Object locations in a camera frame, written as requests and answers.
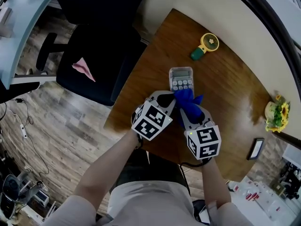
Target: wooden floor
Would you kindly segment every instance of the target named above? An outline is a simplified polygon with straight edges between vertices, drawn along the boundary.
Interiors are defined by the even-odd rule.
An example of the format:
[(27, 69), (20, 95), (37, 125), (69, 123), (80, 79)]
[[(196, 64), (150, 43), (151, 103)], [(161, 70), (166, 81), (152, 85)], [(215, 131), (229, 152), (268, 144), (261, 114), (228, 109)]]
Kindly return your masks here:
[[(49, 32), (58, 34), (57, 41), (66, 43), (74, 25), (68, 23), (60, 10), (47, 8), (34, 27), (23, 50), (17, 74), (25, 74), (34, 68), (40, 47)], [(62, 54), (52, 54), (48, 60), (49, 73), (55, 73)], [(40, 89), (20, 96), (27, 101), (29, 114), (34, 124), (27, 125), (28, 135), (49, 167), (43, 180), (49, 188), (51, 201), (62, 203), (74, 190), (88, 166), (108, 150), (120, 137), (108, 134), (103, 129), (110, 108), (73, 94), (56, 82), (47, 82)], [(23, 124), (26, 121), (26, 105), (15, 101), (7, 103), (8, 109), (18, 114)], [(1, 122), (3, 146), (22, 168), (29, 165), (38, 172), (47, 169), (28, 139), (24, 139), (19, 119), (10, 111)], [(281, 154), (285, 144), (270, 142), (262, 152), (250, 176), (262, 176), (271, 180), (282, 166)], [(203, 198), (201, 173), (186, 169), (187, 181), (193, 199)], [(109, 195), (102, 202), (99, 213), (106, 212)]]

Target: potted plant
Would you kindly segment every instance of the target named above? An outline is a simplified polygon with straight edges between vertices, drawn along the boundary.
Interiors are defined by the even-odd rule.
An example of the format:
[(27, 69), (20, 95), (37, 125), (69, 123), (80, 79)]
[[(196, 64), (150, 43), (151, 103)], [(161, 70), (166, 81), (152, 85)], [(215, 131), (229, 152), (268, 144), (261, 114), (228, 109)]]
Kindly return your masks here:
[(288, 124), (290, 103), (281, 95), (275, 97), (275, 102), (268, 102), (264, 113), (266, 117), (266, 131), (281, 132)]

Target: gray t-shirt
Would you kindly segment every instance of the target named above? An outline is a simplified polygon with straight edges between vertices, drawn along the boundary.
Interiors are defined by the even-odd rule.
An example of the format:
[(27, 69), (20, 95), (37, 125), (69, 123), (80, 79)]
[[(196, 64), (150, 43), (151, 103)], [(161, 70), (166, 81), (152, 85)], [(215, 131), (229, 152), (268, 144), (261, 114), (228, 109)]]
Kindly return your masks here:
[[(95, 221), (96, 210), (86, 199), (70, 196), (43, 226), (200, 226), (186, 187), (165, 181), (138, 181), (116, 187), (108, 216)], [(212, 225), (251, 226), (233, 203), (211, 215)]]

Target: blue cloth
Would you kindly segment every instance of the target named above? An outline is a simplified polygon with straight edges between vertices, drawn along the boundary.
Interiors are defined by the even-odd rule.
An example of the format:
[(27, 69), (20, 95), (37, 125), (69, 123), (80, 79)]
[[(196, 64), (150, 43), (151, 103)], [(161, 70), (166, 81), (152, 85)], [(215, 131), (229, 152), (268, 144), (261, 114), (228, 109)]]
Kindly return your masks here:
[(203, 95), (193, 98), (192, 89), (182, 89), (176, 91), (174, 96), (177, 101), (176, 108), (182, 108), (190, 122), (194, 124), (198, 123), (198, 118), (201, 116), (202, 111), (197, 105), (201, 104)]

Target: transparent calculator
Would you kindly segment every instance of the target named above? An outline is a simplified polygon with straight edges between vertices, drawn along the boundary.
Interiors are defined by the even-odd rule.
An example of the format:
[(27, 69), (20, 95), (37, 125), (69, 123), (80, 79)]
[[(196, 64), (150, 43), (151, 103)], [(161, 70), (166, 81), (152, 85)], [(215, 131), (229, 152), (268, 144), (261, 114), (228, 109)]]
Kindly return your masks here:
[(193, 70), (191, 67), (175, 67), (169, 70), (170, 90), (176, 92), (181, 89), (193, 88)]

